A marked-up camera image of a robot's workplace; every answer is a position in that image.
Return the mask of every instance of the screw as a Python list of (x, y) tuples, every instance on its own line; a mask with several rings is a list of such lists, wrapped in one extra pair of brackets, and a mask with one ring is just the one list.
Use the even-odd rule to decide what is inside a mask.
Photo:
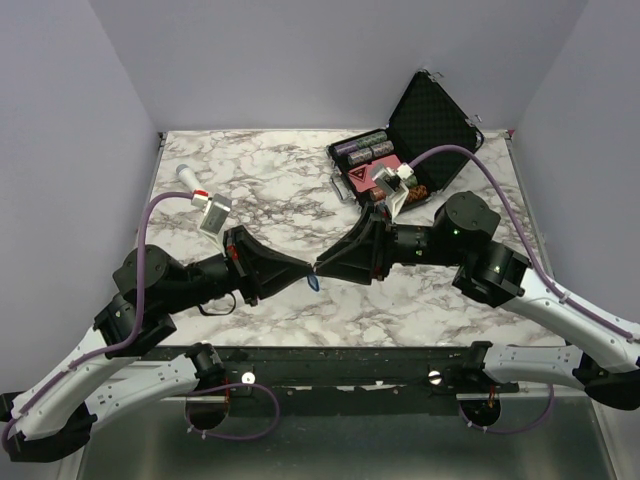
[(242, 383), (247, 383), (249, 385), (251, 385), (252, 383), (256, 383), (256, 376), (253, 374), (253, 372), (245, 372), (242, 375)]
[(442, 383), (442, 375), (437, 370), (432, 370), (429, 372), (429, 383), (431, 385), (438, 386)]

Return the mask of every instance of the black carrying case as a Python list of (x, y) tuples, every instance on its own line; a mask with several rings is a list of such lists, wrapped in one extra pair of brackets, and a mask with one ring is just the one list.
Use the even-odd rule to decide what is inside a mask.
[[(350, 170), (374, 160), (350, 166), (347, 155), (337, 155), (335, 147), (376, 132), (386, 132), (395, 147), (392, 155), (397, 155), (403, 163), (409, 163), (421, 153), (439, 145), (459, 145), (476, 152), (484, 143), (480, 130), (438, 84), (437, 79), (426, 70), (421, 70), (413, 76), (391, 114), (387, 128), (371, 130), (327, 147), (327, 155), (336, 169), (331, 183), (342, 201), (348, 201), (348, 197), (360, 205), (371, 201), (369, 192), (358, 192), (348, 174)], [(401, 212), (424, 204), (447, 188), (467, 161), (467, 157), (459, 153), (442, 152), (420, 163), (415, 168), (415, 175), (418, 184), (427, 187), (428, 196), (405, 204)], [(338, 185), (340, 181), (348, 189), (346, 194)]]

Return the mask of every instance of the white marble surface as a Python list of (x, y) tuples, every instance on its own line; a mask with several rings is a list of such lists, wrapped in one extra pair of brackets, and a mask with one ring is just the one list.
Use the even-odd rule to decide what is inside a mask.
[[(242, 223), (265, 245), (314, 263), (359, 216), (355, 205), (341, 204), (330, 188), (331, 166), (324, 153), (326, 145), (354, 133), (170, 133), (153, 193), (184, 191), (175, 168), (186, 163), (205, 188), (233, 199), (227, 228)], [(504, 139), (487, 134), (478, 156), (503, 185), (531, 232)], [(502, 215), (494, 238), (523, 251), (498, 196), (471, 163), (443, 194), (397, 221), (429, 225), (445, 198), (465, 190), (480, 195)], [(185, 200), (165, 201), (152, 216), (147, 242), (185, 263), (213, 255), (208, 241), (196, 231), (200, 218)], [(442, 267), (394, 266), (384, 282), (367, 287), (320, 278), (319, 293), (303, 279), (257, 307), (239, 303), (227, 317), (202, 317), (195, 308), (173, 315), (179, 330), (164, 344), (425, 346), (465, 345), (474, 340), (563, 344), (529, 320), (462, 297), (450, 286), (454, 273), (455, 269)], [(220, 300), (208, 308), (223, 310), (228, 304)]]

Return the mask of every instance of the grey wall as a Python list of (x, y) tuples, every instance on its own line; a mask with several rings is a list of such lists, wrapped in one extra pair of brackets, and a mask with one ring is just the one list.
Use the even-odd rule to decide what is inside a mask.
[[(36, 383), (115, 293), (158, 137), (86, 0), (0, 15), (0, 392)], [(3, 480), (52, 466), (9, 464)]]
[[(633, 321), (640, 320), (638, 24), (637, 0), (592, 0), (515, 137), (558, 280)], [(640, 413), (607, 412), (621, 479), (638, 478)]]
[(162, 129), (386, 123), (412, 73), (512, 127), (586, 0), (90, 0)]

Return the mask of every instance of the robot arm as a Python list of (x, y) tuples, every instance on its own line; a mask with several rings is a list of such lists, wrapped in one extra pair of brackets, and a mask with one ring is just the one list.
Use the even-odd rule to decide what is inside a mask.
[[(215, 202), (216, 197), (209, 199), (200, 227), (206, 226), (213, 240), (218, 238), (215, 229), (221, 227)], [(235, 290), (255, 306), (312, 273), (310, 264), (264, 247), (243, 226), (227, 230), (220, 243), (224, 253), (189, 265), (146, 245), (142, 326), (128, 346), (108, 351), (135, 333), (138, 252), (127, 256), (113, 274), (119, 293), (95, 317), (73, 351), (32, 389), (0, 395), (0, 421), (9, 422), (3, 446), (13, 461), (63, 458), (85, 445), (92, 429), (139, 405), (224, 383), (220, 359), (211, 346), (202, 344), (152, 371), (108, 383), (118, 370), (176, 330), (169, 314)], [(16, 433), (9, 437), (12, 427)]]
[(482, 360), (489, 378), (566, 385), (614, 408), (640, 406), (640, 325), (571, 295), (574, 304), (617, 327), (607, 328), (555, 296), (527, 257), (491, 240), (500, 216), (482, 199), (472, 192), (453, 195), (431, 227), (398, 225), (391, 218), (383, 204), (365, 207), (353, 229), (318, 258), (316, 273), (367, 285), (384, 280), (396, 263), (457, 266), (453, 286), (463, 295), (521, 314), (571, 343), (492, 345)]

